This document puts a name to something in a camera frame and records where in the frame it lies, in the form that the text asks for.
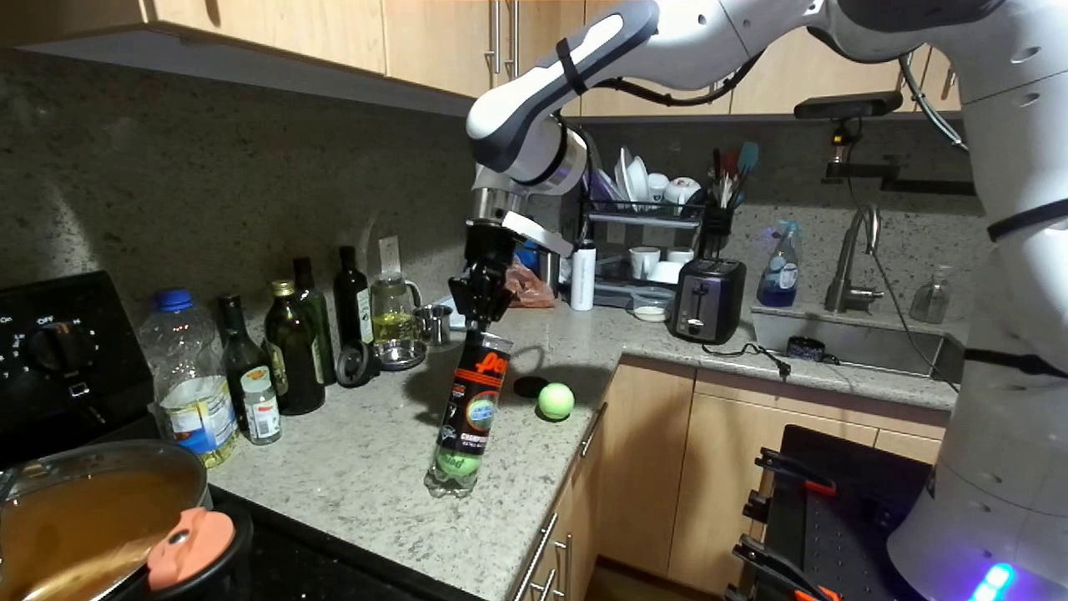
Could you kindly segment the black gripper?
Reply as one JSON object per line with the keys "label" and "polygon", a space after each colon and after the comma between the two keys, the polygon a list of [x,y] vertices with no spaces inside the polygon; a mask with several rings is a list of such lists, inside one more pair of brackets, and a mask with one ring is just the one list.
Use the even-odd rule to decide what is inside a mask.
{"label": "black gripper", "polygon": [[456,310],[471,327],[492,327],[511,306],[506,268],[517,236],[493,221],[471,221],[465,241],[465,271],[446,281]]}

